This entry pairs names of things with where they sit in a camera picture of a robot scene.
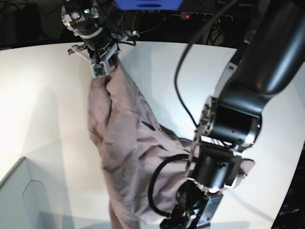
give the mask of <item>pink cloth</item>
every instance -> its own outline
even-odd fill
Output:
[[[93,79],[88,129],[102,158],[112,228],[140,229],[145,223],[160,220],[162,217],[148,204],[150,178],[165,158],[187,154],[190,142],[158,124],[121,64],[110,77]],[[173,210],[175,194],[185,181],[185,162],[171,163],[161,171],[154,188],[154,202],[159,209]]]

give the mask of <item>white table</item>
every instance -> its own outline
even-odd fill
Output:
[[[31,179],[44,183],[50,213],[72,216],[74,228],[109,221],[108,195],[99,155],[88,139],[86,110],[90,66],[67,55],[72,44],[0,52],[1,154],[25,156]],[[138,42],[121,45],[120,58],[158,121],[178,136],[192,138],[193,124],[173,88],[173,74],[184,44]],[[192,48],[179,88],[196,120],[213,94],[235,50]],[[304,82],[305,65],[295,82]],[[263,112],[263,130],[246,155],[255,168],[235,190],[225,192],[212,229],[269,229],[286,196],[305,137],[305,109],[291,83]],[[56,218],[61,228],[62,217]]]

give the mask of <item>garment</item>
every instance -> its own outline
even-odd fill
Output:
[[[140,229],[145,223],[160,220],[162,217],[148,204],[150,178],[165,158],[188,154],[191,142],[158,124],[121,64],[113,68],[110,76],[93,79],[88,129],[102,159],[112,228]],[[176,204],[175,194],[185,181],[185,162],[167,165],[154,186],[156,206],[171,212]]]

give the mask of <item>table surface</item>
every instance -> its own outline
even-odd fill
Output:
[[[108,221],[108,195],[99,155],[88,139],[86,110],[89,64],[67,55],[72,44],[0,52],[0,155],[29,160],[33,180],[46,186],[52,212],[75,217],[75,228],[92,219]],[[157,120],[192,139],[194,126],[180,105],[173,75],[185,44],[138,42],[120,45],[120,59]],[[198,120],[235,50],[195,45],[179,75],[186,105]],[[305,65],[263,111],[263,128],[245,156],[256,165],[224,198],[212,229],[269,229],[293,178],[305,137]]]

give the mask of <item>crumpled fabric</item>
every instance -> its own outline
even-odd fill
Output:
[[[112,228],[140,229],[146,223],[162,219],[148,203],[150,179],[167,157],[188,154],[191,142],[178,138],[158,124],[145,98],[120,63],[112,69],[110,76],[92,80],[88,129],[102,159]],[[253,161],[248,163],[240,178],[254,166]],[[185,181],[185,162],[167,165],[154,186],[156,206],[172,212],[176,192]]]

